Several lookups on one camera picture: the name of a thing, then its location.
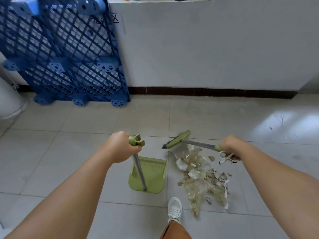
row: dark baseboard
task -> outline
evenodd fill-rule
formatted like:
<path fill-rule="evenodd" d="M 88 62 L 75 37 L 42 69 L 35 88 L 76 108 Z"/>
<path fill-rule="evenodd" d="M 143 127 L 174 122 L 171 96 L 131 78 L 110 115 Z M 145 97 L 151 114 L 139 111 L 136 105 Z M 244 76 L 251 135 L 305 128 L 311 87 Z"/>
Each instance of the dark baseboard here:
<path fill-rule="evenodd" d="M 19 85 L 18 92 L 33 92 L 28 85 Z M 297 91 L 287 90 L 242 90 L 183 87 L 129 87 L 131 95 L 171 95 L 171 96 L 236 96 L 254 98 L 292 99 Z"/>

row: hand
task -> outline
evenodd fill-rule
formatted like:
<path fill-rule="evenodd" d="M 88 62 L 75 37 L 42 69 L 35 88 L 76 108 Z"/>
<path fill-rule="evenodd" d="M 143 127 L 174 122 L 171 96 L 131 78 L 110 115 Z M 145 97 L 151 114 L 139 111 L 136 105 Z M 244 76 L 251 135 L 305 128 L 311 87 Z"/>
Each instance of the hand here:
<path fill-rule="evenodd" d="M 120 163 L 127 160 L 133 154 L 142 150 L 141 146 L 129 144 L 128 137 L 132 136 L 126 132 L 115 132 L 98 149 L 97 153 L 107 157 L 112 163 Z"/>
<path fill-rule="evenodd" d="M 239 137 L 234 135 L 229 135 L 222 140 L 219 144 L 222 151 L 225 151 L 227 154 L 234 153 L 231 157 L 232 160 L 241 160 L 240 157 L 236 156 L 236 148 L 240 147 L 240 144 L 245 141 L 241 140 Z"/>

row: leg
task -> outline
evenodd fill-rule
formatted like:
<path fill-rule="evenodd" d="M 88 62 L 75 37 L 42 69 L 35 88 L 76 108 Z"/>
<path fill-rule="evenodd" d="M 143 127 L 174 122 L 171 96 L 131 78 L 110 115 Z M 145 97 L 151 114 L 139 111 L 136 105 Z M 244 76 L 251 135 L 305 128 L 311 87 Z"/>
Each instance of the leg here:
<path fill-rule="evenodd" d="M 168 225 L 160 239 L 192 239 L 185 228 L 180 224 L 182 213 L 181 202 L 173 197 L 168 202 Z"/>

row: person's left hand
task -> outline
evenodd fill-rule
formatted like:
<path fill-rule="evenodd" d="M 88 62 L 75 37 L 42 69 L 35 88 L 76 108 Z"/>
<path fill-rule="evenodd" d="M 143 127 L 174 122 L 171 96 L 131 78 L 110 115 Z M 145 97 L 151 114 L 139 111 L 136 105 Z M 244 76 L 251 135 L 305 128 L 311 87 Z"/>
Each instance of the person's left hand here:
<path fill-rule="evenodd" d="M 108 140 L 97 150 L 105 159 L 110 159 L 112 163 L 120 163 L 127 160 L 133 154 L 142 150 L 141 146 L 132 146 L 129 144 L 129 136 L 126 132 L 115 132 Z"/>

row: person's left arm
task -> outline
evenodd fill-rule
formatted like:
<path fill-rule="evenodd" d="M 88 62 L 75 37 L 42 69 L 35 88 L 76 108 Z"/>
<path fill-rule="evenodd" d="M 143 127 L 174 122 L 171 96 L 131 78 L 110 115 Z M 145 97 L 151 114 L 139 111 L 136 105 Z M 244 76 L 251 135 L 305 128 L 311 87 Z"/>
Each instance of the person's left arm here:
<path fill-rule="evenodd" d="M 51 192 L 5 239 L 85 239 L 108 169 L 139 152 L 126 132 L 117 132 Z"/>

